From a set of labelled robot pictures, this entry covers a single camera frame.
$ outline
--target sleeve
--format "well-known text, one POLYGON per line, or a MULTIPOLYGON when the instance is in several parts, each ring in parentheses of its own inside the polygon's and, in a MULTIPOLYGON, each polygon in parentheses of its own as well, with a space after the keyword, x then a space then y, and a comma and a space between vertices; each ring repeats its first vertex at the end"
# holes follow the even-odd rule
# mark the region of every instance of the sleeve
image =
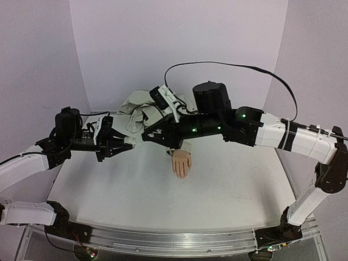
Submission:
MULTIPOLYGON (((173 155, 173 152, 175 151, 176 149, 174 148, 166 148, 166 154, 169 155, 169 156, 172 156, 173 155)), ((179 148, 179 150, 182 150, 182 151, 187 151, 188 153, 192 153, 192 142, 189 142, 187 140, 184 140, 183 141, 183 144, 181 146, 181 148, 179 148)))

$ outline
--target human hand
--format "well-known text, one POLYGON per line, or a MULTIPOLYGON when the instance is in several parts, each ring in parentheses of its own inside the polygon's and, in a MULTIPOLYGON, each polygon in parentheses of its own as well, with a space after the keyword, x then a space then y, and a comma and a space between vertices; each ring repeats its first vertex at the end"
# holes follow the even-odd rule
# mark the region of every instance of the human hand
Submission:
POLYGON ((172 163, 176 176, 181 180, 186 179, 189 168, 192 167, 191 154, 187 151, 175 150, 172 155, 172 163))

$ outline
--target black tape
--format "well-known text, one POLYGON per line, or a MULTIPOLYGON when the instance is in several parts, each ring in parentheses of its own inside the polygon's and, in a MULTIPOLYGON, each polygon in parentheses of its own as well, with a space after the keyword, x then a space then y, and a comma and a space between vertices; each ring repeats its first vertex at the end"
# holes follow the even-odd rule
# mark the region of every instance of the black tape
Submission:
POLYGON ((291 151, 291 149, 293 148, 294 139, 296 137, 298 125, 290 122, 288 139, 285 141, 285 138, 286 138, 287 132, 288 132, 289 121, 284 122, 284 124, 285 124, 285 132, 284 132, 284 135, 283 135, 281 142, 279 143, 278 148, 280 148, 282 150, 284 142, 285 142, 284 150, 291 151))

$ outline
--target gray wall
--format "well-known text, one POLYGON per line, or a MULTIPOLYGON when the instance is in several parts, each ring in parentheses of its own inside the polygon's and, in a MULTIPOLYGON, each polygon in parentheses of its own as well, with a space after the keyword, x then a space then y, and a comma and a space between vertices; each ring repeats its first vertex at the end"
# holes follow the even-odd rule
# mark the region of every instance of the gray wall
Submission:
MULTIPOLYGON (((173 64, 217 60, 273 71, 288 0, 71 0, 72 25, 92 110, 118 110, 133 90, 164 84, 173 64)), ((178 67, 168 85, 192 97, 207 80, 232 104, 262 108, 271 77, 220 65, 178 67)))
MULTIPOLYGON (((90 111, 69 0, 1 1, 0 161, 47 137, 64 106, 90 111)), ((57 170, 38 173, 1 196, 44 201, 57 170)), ((0 259, 14 259, 21 229, 0 226, 0 259)))
MULTIPOLYGON (((337 125, 348 135, 348 1, 289 1, 276 73, 293 88, 299 103, 297 122, 337 125)), ((294 106, 285 88, 272 81, 265 107, 292 118, 294 106)), ((282 152, 301 192, 315 162, 282 152)), ((330 260, 347 260, 348 188, 332 195, 314 212, 330 260)))

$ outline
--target white table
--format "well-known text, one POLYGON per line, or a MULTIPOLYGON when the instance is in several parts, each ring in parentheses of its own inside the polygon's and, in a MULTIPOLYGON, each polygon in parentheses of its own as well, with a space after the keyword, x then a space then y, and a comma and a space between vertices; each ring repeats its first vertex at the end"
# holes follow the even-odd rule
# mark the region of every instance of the white table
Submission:
MULTIPOLYGON (((115 115, 113 127, 130 135, 128 119, 115 115)), ((192 169, 181 181, 163 146, 136 138, 133 150, 102 163, 93 152, 72 152, 48 199, 71 221, 142 231, 275 226, 295 200, 273 148, 225 143, 220 135, 192 140, 192 169)))

